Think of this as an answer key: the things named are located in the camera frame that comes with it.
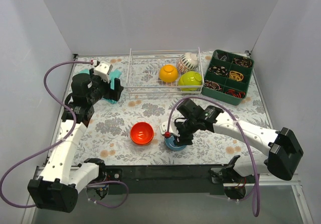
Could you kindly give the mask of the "blue grey bowl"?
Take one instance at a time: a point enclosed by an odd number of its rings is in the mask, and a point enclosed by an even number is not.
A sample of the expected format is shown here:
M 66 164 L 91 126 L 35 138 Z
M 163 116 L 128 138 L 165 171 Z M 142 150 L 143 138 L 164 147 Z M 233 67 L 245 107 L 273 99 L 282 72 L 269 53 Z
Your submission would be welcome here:
M 171 149 L 172 151 L 181 151 L 186 148 L 186 145 L 177 146 L 175 145 L 175 140 L 177 139 L 176 136 L 171 135 L 169 138 L 165 138 L 165 145 Z

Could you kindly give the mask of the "lime green bowl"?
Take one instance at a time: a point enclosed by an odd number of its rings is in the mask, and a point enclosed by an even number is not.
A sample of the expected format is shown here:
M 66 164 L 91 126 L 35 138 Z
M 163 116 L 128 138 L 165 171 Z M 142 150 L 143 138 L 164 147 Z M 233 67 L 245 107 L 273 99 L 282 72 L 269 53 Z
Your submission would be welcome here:
M 201 86 L 202 76 L 195 71 L 184 73 L 178 81 L 178 86 Z

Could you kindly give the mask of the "red orange bowl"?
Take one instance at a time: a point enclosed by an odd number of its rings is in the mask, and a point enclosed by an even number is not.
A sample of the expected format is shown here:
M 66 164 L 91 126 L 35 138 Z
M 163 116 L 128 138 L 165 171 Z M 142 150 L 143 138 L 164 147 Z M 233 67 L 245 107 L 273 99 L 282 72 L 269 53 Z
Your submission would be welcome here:
M 138 122 L 132 126 L 130 138 L 138 146 L 148 145 L 154 138 L 154 130 L 149 123 Z

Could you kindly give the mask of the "yellow orange bowl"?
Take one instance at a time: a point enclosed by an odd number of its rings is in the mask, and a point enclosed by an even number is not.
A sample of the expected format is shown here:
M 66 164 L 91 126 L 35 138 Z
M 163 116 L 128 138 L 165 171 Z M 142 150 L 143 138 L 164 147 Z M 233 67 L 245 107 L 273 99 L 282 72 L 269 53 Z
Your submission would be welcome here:
M 173 65 L 164 65 L 159 71 L 160 80 L 166 83 L 175 82 L 178 77 L 178 70 Z

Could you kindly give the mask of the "white pink bowl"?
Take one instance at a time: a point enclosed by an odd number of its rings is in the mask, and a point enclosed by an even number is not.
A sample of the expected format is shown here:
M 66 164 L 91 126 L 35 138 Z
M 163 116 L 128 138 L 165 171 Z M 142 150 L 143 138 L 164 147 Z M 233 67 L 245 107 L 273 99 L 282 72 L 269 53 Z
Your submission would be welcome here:
M 194 71 L 199 65 L 199 59 L 196 53 L 187 52 L 180 57 L 180 60 L 188 71 Z

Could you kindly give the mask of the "blue patterned bowl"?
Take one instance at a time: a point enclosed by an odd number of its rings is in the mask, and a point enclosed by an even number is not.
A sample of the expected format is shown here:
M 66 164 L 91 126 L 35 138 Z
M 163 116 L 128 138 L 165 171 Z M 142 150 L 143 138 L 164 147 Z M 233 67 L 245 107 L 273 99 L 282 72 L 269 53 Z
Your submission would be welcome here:
M 181 62 L 181 60 L 178 60 L 176 64 L 177 70 L 179 73 L 184 74 L 188 71 L 188 69 L 185 67 L 185 65 Z

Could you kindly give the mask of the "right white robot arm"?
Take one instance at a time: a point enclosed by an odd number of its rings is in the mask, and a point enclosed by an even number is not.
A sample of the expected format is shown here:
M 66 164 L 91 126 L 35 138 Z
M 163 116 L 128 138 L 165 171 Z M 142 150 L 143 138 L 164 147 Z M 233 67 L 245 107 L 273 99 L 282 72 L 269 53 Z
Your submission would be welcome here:
M 249 175 L 270 173 L 290 181 L 303 157 L 303 149 L 291 129 L 262 128 L 236 119 L 217 103 L 202 108 L 190 98 L 181 99 L 174 108 L 183 115 L 183 122 L 167 121 L 164 136 L 170 139 L 171 148 L 192 145 L 193 134 L 200 130 L 231 137 L 260 152 L 233 157 L 221 171 L 222 179 L 236 183 Z

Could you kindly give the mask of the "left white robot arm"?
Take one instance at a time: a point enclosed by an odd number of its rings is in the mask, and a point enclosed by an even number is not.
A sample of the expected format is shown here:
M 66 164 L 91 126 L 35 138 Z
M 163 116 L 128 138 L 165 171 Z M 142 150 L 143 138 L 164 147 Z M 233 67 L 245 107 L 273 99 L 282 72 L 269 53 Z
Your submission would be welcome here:
M 118 101 L 123 91 L 118 78 L 106 82 L 92 73 L 74 75 L 71 88 L 59 131 L 62 143 L 53 148 L 38 179 L 30 180 L 27 187 L 37 208 L 67 213 L 75 208 L 78 194 L 87 184 L 92 181 L 100 184 L 106 180 L 104 161 L 98 158 L 86 159 L 73 173 L 70 169 L 94 114 L 93 106 L 103 98 Z

